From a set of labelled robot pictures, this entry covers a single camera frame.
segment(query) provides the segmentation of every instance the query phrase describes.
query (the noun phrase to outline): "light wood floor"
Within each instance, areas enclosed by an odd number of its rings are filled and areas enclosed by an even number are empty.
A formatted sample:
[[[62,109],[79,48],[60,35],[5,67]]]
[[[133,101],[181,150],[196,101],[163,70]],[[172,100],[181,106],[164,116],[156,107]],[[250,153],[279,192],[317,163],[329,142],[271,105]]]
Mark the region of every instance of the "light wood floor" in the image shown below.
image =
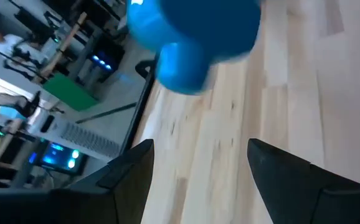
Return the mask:
[[[360,182],[360,1],[267,0],[253,52],[212,74],[202,96],[153,88],[136,140],[156,151],[142,223],[271,223],[248,138]]]

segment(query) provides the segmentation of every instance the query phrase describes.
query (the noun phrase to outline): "wooden floor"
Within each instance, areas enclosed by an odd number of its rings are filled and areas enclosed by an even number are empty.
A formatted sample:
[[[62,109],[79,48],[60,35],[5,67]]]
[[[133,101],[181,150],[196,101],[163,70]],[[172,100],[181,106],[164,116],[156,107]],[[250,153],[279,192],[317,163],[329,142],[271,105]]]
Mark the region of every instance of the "wooden floor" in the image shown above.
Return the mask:
[[[360,1],[266,0],[253,52],[212,74],[202,96],[153,88],[136,140],[156,151],[142,223],[271,223],[248,138],[360,182]]]

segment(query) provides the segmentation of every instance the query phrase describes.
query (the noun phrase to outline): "green mat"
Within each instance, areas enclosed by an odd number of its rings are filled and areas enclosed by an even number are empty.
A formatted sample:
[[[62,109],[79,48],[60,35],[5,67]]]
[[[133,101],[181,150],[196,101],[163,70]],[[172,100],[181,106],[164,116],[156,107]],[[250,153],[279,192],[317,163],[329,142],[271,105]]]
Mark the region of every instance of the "green mat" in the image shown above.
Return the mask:
[[[50,78],[43,85],[43,89],[76,111],[85,110],[98,103],[85,89],[61,73]]]

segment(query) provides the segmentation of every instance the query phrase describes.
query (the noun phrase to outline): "blue toy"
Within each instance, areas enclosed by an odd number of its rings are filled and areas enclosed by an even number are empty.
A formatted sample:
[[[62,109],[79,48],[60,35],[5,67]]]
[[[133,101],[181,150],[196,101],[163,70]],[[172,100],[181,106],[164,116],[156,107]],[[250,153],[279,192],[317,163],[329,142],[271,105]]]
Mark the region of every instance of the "blue toy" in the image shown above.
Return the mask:
[[[157,79],[198,94],[211,64],[249,53],[260,24],[258,0],[130,0],[128,27],[159,54]]]

